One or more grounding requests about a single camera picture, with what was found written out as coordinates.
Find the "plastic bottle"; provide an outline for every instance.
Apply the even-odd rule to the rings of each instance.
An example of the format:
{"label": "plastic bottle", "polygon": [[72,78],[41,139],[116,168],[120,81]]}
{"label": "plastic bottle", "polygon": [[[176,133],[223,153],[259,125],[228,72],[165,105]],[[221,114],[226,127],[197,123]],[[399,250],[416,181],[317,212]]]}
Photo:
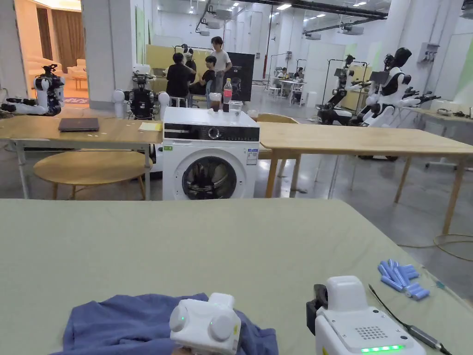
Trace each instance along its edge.
{"label": "plastic bottle", "polygon": [[223,103],[228,104],[232,99],[232,84],[230,83],[230,78],[227,78],[227,83],[223,87]]}

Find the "ceiling light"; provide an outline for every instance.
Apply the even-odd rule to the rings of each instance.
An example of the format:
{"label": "ceiling light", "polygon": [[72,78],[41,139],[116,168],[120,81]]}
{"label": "ceiling light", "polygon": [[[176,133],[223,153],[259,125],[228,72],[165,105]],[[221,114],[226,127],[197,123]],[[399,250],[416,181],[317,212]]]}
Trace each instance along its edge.
{"label": "ceiling light", "polygon": [[290,8],[292,5],[291,4],[284,4],[276,8],[277,10],[285,10],[287,8]]}

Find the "washing machine control panel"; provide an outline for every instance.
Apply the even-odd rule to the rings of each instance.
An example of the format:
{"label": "washing machine control panel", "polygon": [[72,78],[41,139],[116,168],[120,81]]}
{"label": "washing machine control panel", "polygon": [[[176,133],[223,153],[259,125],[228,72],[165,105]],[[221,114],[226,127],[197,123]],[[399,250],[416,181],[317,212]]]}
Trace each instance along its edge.
{"label": "washing machine control panel", "polygon": [[164,123],[164,138],[199,141],[259,142],[259,127]]}

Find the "black cable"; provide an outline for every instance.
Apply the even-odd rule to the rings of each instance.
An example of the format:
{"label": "black cable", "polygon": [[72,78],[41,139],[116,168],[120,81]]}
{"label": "black cable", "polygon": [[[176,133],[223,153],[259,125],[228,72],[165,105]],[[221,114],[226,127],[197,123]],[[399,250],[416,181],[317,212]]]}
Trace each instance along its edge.
{"label": "black cable", "polygon": [[381,305],[386,309],[386,311],[391,315],[391,317],[393,317],[396,321],[398,321],[401,325],[403,325],[406,329],[410,328],[411,326],[402,322],[399,318],[397,318],[392,312],[391,310],[384,304],[383,301],[381,301],[381,299],[379,298],[379,296],[376,294],[375,290],[373,289],[373,287],[368,284],[368,287],[369,289],[371,290],[371,292],[375,295],[375,297],[377,298],[377,300],[379,301],[379,303],[381,303]]}

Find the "blue cloth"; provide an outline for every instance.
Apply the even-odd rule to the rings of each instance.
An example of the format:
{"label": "blue cloth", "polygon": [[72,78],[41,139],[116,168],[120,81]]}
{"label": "blue cloth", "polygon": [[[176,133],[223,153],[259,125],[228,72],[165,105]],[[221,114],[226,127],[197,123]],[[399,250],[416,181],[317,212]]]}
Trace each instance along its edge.
{"label": "blue cloth", "polygon": [[[199,293],[187,297],[145,294],[117,295],[72,309],[56,355],[171,355],[177,345],[169,338],[169,318],[179,301],[208,301]],[[237,355],[278,355],[274,329],[260,329],[243,313]]]}

